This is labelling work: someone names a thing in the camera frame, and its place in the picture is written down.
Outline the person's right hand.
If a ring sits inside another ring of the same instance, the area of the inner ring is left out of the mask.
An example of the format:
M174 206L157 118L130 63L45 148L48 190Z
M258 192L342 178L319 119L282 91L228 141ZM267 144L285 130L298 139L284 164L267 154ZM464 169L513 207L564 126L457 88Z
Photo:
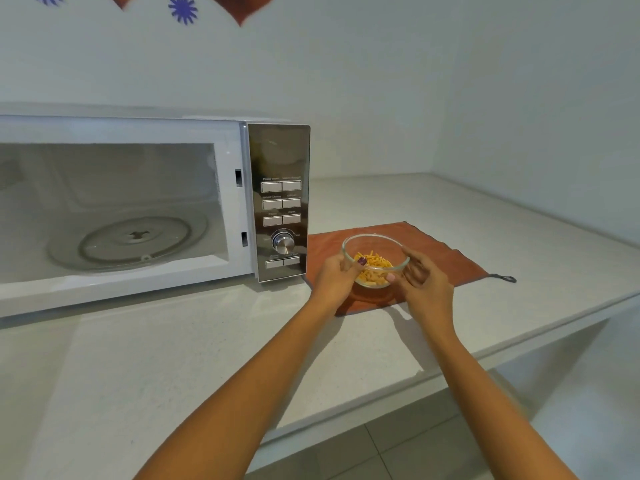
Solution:
M454 333L454 287L447 275L425 254L403 247L410 258L402 273L411 281L413 290L405 300L409 312L425 334Z

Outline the person's left hand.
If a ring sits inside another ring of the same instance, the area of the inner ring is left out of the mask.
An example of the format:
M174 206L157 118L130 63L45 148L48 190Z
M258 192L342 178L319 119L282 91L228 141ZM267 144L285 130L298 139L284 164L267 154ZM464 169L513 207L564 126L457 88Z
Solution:
M347 300L362 269L344 269L342 254L327 258L313 285L309 302L326 315L335 315Z

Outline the clear glass bowl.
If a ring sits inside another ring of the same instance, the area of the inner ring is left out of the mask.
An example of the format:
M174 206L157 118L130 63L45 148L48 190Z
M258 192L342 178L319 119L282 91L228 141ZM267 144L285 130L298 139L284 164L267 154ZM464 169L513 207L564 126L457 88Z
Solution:
M373 251L392 263L394 268L390 270L390 273L402 273L410 261L400 242L376 233L363 233L348 237L343 241L341 251L343 255L347 254L352 257L358 252L369 254Z

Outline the person's left forearm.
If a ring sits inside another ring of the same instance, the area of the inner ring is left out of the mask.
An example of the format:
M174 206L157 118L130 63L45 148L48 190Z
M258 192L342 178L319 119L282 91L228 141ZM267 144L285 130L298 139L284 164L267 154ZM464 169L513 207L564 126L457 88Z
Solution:
M184 420L133 480L242 480L346 294L317 287L284 327Z

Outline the person's right forearm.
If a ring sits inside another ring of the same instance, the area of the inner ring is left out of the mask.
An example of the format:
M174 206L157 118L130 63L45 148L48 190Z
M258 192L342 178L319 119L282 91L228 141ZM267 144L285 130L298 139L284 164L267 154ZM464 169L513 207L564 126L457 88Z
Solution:
M451 314L420 323L495 480L579 480L464 347Z

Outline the yellow snack sticks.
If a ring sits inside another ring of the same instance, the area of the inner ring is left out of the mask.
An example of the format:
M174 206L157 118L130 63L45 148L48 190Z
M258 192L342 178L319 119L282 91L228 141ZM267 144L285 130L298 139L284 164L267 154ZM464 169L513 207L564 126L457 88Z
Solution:
M373 251L363 255L367 256L369 264L361 270L355 282L368 289L382 289L389 286L387 274L394 268L392 263Z

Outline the orange cloth with black loop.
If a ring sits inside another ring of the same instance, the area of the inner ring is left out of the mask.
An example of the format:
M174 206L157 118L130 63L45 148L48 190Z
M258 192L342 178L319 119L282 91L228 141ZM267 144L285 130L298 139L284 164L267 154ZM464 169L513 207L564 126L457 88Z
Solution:
M307 272L303 277L306 284L313 288L324 260L332 255L342 254L343 241L348 237L363 233L376 233L391 237L402 245L427 255L443 270L455 287L485 278L497 278L510 283L517 282L512 276L490 274L459 250L450 248L446 243L436 240L407 222L398 222L310 235L308 237Z

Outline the white microwave oven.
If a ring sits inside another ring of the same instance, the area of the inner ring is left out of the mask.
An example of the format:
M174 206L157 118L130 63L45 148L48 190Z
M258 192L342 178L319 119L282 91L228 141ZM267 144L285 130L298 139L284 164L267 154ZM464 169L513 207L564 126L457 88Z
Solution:
M0 106L0 317L307 272L310 127L144 107ZM101 273L47 254L65 224L200 212L188 250Z

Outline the round glass microwave turntable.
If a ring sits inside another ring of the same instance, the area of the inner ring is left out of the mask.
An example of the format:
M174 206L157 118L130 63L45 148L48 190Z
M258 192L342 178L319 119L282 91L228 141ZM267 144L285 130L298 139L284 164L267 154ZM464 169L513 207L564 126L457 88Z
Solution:
M65 224L46 250L57 265L101 273L148 266L172 258L200 241L209 220L200 212L120 215L106 221Z

